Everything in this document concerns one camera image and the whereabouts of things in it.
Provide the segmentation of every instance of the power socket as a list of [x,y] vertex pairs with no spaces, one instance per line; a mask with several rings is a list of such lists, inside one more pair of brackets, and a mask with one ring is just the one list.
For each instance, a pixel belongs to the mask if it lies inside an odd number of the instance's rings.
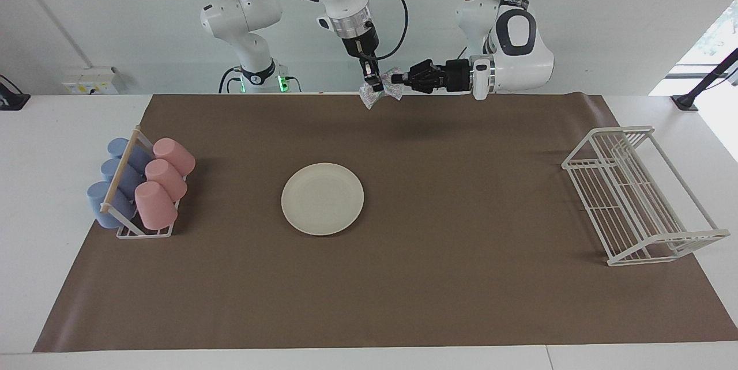
[[67,68],[62,80],[71,95],[118,95],[123,89],[121,77],[111,67]]

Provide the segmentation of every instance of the white plate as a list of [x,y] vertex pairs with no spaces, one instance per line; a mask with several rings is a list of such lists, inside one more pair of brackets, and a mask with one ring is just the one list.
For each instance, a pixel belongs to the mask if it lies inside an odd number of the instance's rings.
[[364,206],[364,188],[348,168],[308,165],[288,179],[282,212],[290,225],[308,235],[327,236],[351,226]]

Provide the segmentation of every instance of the white wall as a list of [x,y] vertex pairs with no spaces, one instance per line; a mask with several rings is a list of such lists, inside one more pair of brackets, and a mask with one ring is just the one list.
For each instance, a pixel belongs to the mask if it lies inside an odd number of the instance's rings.
[[[236,63],[230,47],[201,29],[200,8],[215,0],[43,0],[95,66],[116,66],[130,92],[211,92]],[[382,64],[407,67],[455,58],[464,46],[454,10],[460,0],[408,0],[405,46]],[[732,0],[533,0],[556,55],[541,92],[583,90],[646,95]],[[358,63],[339,39],[317,28],[319,5],[280,0],[284,17],[259,33],[303,88],[356,90]],[[401,33],[398,0],[372,0],[388,51]],[[61,66],[84,61],[28,0],[0,0],[0,71],[32,93],[56,93]]]

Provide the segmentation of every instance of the cup rack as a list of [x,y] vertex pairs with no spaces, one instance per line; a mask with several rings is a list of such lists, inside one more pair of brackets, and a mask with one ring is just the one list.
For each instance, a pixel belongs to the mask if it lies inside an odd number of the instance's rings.
[[[610,266],[671,262],[730,236],[721,230],[653,137],[651,126],[597,128],[562,163]],[[651,141],[712,230],[688,231],[635,151]]]
[[[116,189],[118,189],[118,184],[121,183],[123,169],[129,162],[129,159],[131,158],[131,153],[134,151],[134,147],[136,146],[136,144],[143,148],[151,156],[153,155],[153,144],[143,134],[143,132],[141,131],[141,126],[136,126],[131,134],[131,137],[129,138],[129,143],[126,146],[126,149],[123,151],[123,155],[121,155],[121,163],[118,164],[118,169],[115,171],[113,180],[111,181],[110,187],[108,188],[108,193],[105,195],[105,200],[102,204],[100,204],[100,212],[110,213],[111,216],[122,223],[123,226],[118,228],[118,231],[116,232],[116,237],[118,237],[119,239],[155,239],[172,236],[174,223],[168,228],[160,229],[158,231],[150,231],[145,228],[139,228],[131,220],[128,220],[124,215],[122,215],[121,212],[116,210],[115,207],[113,207],[113,197],[115,196]],[[174,207],[177,210],[179,210],[179,201],[180,200],[174,202]],[[136,210],[136,212],[134,213],[134,218],[136,217],[137,213],[138,210]]]

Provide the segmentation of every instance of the black cable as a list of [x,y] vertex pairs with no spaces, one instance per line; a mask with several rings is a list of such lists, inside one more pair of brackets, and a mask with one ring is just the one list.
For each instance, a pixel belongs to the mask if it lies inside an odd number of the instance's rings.
[[235,67],[229,67],[228,70],[226,70],[226,73],[223,74],[223,77],[221,78],[221,84],[218,87],[218,93],[223,93],[223,85],[226,83],[226,78],[233,72],[237,71]]
[[295,76],[286,76],[285,79],[287,79],[288,81],[296,81],[296,82],[298,82],[298,89],[300,89],[300,92],[303,91],[303,87],[300,84],[300,79],[295,78]]
[[13,83],[13,81],[6,78],[5,75],[0,75],[0,78],[5,79],[5,81],[8,82],[10,86],[14,87],[18,91],[19,94],[23,95],[23,91],[19,87],[17,87],[16,84]]
[[240,82],[240,78],[230,78],[230,79],[228,79],[228,83],[226,84],[226,92],[227,93],[230,93],[230,84],[231,84],[232,81],[239,81]]
[[400,47],[402,47],[402,43],[405,41],[405,36],[408,34],[408,24],[409,24],[408,3],[406,3],[405,0],[400,0],[400,2],[402,2],[402,8],[405,10],[405,26],[402,29],[402,36],[400,37],[400,41],[397,43],[397,46],[395,46],[395,48],[392,49],[392,51],[387,53],[386,55],[383,55],[380,57],[371,57],[371,56],[361,54],[362,58],[366,60],[385,60],[386,58],[389,58],[395,53],[397,53],[397,50],[400,50]]
[[705,90],[710,90],[710,89],[712,89],[712,88],[717,88],[718,86],[720,86],[720,85],[724,84],[724,83],[725,83],[725,81],[727,81],[728,79],[732,78],[732,77],[733,77],[733,75],[735,75],[735,74],[736,74],[736,71],[738,71],[738,67],[736,68],[736,70],[734,70],[734,71],[731,71],[730,75],[728,75],[728,76],[725,76],[725,79],[722,79],[722,81],[720,81],[720,82],[719,82],[719,83],[717,83],[717,84],[714,84],[714,85],[710,86],[709,88],[705,88]]

